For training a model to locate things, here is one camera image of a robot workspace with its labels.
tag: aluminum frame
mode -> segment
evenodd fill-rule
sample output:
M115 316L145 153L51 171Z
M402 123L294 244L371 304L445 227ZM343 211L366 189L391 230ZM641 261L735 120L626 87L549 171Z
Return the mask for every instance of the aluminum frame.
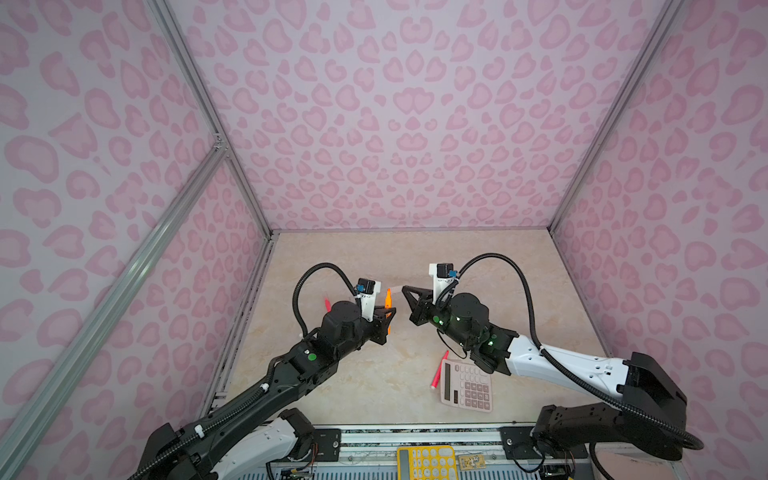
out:
M12 480L24 468L109 338L112 329L125 314L168 244L187 219L197 199L229 156L231 154L221 147L211 149L157 221L155 228L136 250L130 263L104 299L83 322L80 332L58 358L35 394L25 403L0 443L0 480Z
M200 410L197 413L198 418L207 415L217 394L226 390L230 374L236 364L236 357L240 349L240 344L242 343L245 332L250 324L251 317L253 316L253 308L256 305L258 294L261 291L261 285L266 276L266 267L271 259L273 248L273 240L264 241L264 245L262 245L260 254L257 258L257 263L253 267L251 278L249 278L246 293L243 295L242 302L240 303L240 308L237 310L232 325L230 326L230 331L227 333L227 340L219 355L219 361L214 370L214 377L208 385L205 396L203 397L203 402L200 404Z
M677 22L682 19L680 13L689 3L689 0L667 0L664 6L661 7L661 12L656 17L656 21L650 29L650 34L646 37L640 53L637 54L627 73L627 79L621 85L621 89L616 95L614 103L611 104L605 120L603 120L587 152L584 154L584 160L579 165L576 174L568 185L565 195L563 195L563 201L560 202L558 209L552 217L552 222L550 222L548 229L553 236L575 203L579 191L584 186L586 176L597 163L598 158L600 158L606 140L616 129L623 113L629 107L632 97L640 88L646 73L648 73L650 67L661 53L664 42L669 38L670 32Z
M184 40L184 33L181 31L174 10L168 4L167 0L145 1L152 11L158 27L163 32L163 36L168 42L168 46L174 54L184 78L190 85L192 95L194 95L197 100L197 104L200 105L200 112L205 117L211 133L216 137L217 143L221 147L225 150L232 151L227 163L230 164L230 168L234 173L237 186L243 193L248 208L250 208L253 217L259 224L262 235L265 238L270 238L272 230L270 229L264 216L264 212L259 205L256 192L253 191L253 187L248 181L240 159L237 157L237 154L234 153L234 150L231 149L232 142L230 142L230 139L227 136L227 130L224 128L221 119L216 112L216 107L205 86L203 76L200 74L200 70L197 68L197 64L194 61L191 51Z

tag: wire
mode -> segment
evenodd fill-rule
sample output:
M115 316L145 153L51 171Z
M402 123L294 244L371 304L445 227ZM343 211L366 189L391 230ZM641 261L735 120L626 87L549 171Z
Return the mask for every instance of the wire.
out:
M607 393L601 391L600 389L595 388L592 386L592 384L585 382L578 376L576 376L571 370L566 368L564 365L562 365L559 361L557 361L556 358L554 358L545 348L542 348L541 342L538 340L538 336L536 335L536 320L533 310L533 299L531 298L531 289L528 287L528 281L525 279L525 275L523 274L523 271L520 270L520 267L518 264L513 262L509 257L506 255L501 255L500 253L483 253L482 255L478 255L475 258L471 259L467 262L466 265L462 267L462 269L458 272L458 277L460 278L469 267L477 263L478 261L484 259L484 258L498 258L500 260L504 260L506 263L508 263L513 269L515 269L515 272L517 272L518 276L520 277L520 281L523 285L523 292L525 293L525 301L528 304L528 325L529 329L531 330L531 341L534 345L536 345L536 348L539 350L539 353L547 359L550 364L552 364L553 367L555 367L560 373L565 375L568 379L570 379L573 383L580 386L582 389L586 390L587 392L591 393L592 395L598 397L603 402L607 403L611 407L621 410L622 412L626 412L630 415L633 415L635 417L638 417L639 419L643 419L644 421L650 423L651 425L664 430L665 432L669 432L672 434L675 441L682 446L685 449L691 449L691 450L701 450L704 448L704 443L698 439L695 435L690 434L689 432L686 432L685 430L676 427L675 425L670 424L669 422L666 422L661 419L657 419L656 417L647 414L645 411L639 409L638 407L629 405L627 403L624 403L623 401L616 399Z
M443 344L445 344L445 346L447 346L453 352L454 355L456 355L458 358L460 358L462 360L467 358L467 355L468 355L467 352L464 352L464 356L459 355L458 353L456 353L456 351L453 349L453 347L451 347L448 343L445 342L445 339L442 338L442 334L440 333L440 330L435 330L435 331L437 332L437 336L440 337L440 340L442 340Z
M592 458L594 466L598 468L598 472L605 477L605 480L615 480L615 478L611 477L611 474L605 471L605 468L603 468L603 465L598 460L598 453L594 450L594 442L589 444L589 456Z
M510 456L512 457L512 461L515 463L515 465L518 466L519 469L521 469L525 473L536 473L536 472L538 472L541 469L541 466L544 464L544 453L541 454L541 461L538 463L538 465L536 465L536 468L534 468L532 470L528 470L526 468L523 468L522 465L520 465L518 463L518 460L515 458L515 448L519 447L521 445L522 446L526 446L527 444L523 443L523 442L520 442L520 443L513 443L511 445L511 454L510 454Z
M291 304L293 305L293 316L296 317L296 321L301 327L301 333L304 338L306 338L308 335L308 330L306 329L306 322L304 322L304 318L302 318L301 313L299 312L299 293L301 292L301 287L304 286L304 283L310 278L310 276L317 270L322 270L324 268L330 268L334 272L338 273L341 277L341 280L344 280L344 284L346 285L346 288L351 292L352 296L357 295L357 292L352 286L352 283L349 281L349 278L346 277L344 272L337 265L323 262L310 267L310 269L304 272L301 278L299 278L298 283L296 283L296 288L293 290L293 298L291 299ZM357 306L360 306L360 298L355 298L355 303L357 303Z
M310 460L301 468L301 470L304 470L315 462L315 457L317 456L317 444L313 442L310 444L310 448L312 449L312 458L310 458Z

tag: beige floor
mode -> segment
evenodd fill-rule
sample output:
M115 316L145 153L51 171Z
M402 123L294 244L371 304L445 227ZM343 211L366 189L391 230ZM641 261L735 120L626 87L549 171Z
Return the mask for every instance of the beige floor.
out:
M458 269L485 252L508 255L525 272L543 343L604 355L546 230L283 233L241 346L229 398L260 379L268 359L286 352L300 339L290 299L296 281L312 265L336 263L353 283L361 276L379 280L383 295L387 287L404 284L431 288L429 263L453 262ZM528 334L522 287L506 263L486 259L475 264L462 277L458 291L478 296L490 309L493 323ZM321 270L301 293L300 308L310 329L320 325L326 295L331 302L349 298L341 279L330 270ZM401 293L393 295L393 306L398 313L387 344L367 343L342 360L335 376L296 403L312 423L535 422L542 406L596 401L537 379L496 373L492 377L493 412L444 406L429 384L445 346L429 324L416 327L410 323L410 309Z

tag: orange object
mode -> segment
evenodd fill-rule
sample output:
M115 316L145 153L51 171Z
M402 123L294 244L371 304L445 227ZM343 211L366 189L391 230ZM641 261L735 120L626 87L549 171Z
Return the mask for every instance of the orange object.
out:
M386 289L386 300L384 300L384 308L392 308L392 291L391 289ZM392 333L392 325L387 328L386 334L389 335Z

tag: metal rail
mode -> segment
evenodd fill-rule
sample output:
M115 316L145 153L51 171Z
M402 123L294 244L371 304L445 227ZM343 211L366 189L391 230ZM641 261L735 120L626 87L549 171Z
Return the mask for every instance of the metal rail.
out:
M200 105L200 112L205 117L208 127L212 134L222 144L224 149L232 150L229 137L227 136L227 130L224 128L221 119L219 118L214 102L205 87L203 76L200 74L200 70L192 57L191 50L187 46L184 40L184 33L181 30L174 10L170 7L167 0L146 0L150 10L154 14L157 25L163 32L163 35L168 42L171 52L176 58L176 62L179 64L184 78L190 85L192 95L197 100L197 104ZM230 164L232 171L234 172L237 186L246 198L246 204L250 208L253 217L257 220L262 235L265 238L270 238L272 230L266 221L261 206L259 205L256 193L253 191L248 178L246 177L243 165L237 158L237 155L233 152L230 158L227 160Z
M215 147L203 159L107 295L85 320L53 370L18 413L0 444L0 480L16 478L24 468L227 155L224 149Z
M654 25L650 29L650 34L640 49L640 53L637 54L634 63L630 67L627 79L621 85L614 103L611 105L610 110L608 110L608 115L605 116L605 120L603 120L587 152L584 154L584 160L579 165L573 180L568 185L565 195L563 195L563 201L560 202L558 209L554 212L552 222L549 224L549 231L553 235L562 225L563 219L576 201L578 192L584 186L584 179L597 163L603 151L605 141L616 129L621 120L621 115L629 107L630 101L635 92L637 92L637 89L640 88L643 78L654 60L661 53L664 42L669 37L672 28L676 25L675 22L682 18L680 13L687 6L688 2L689 0L667 0L664 6L661 7L661 13L656 18Z

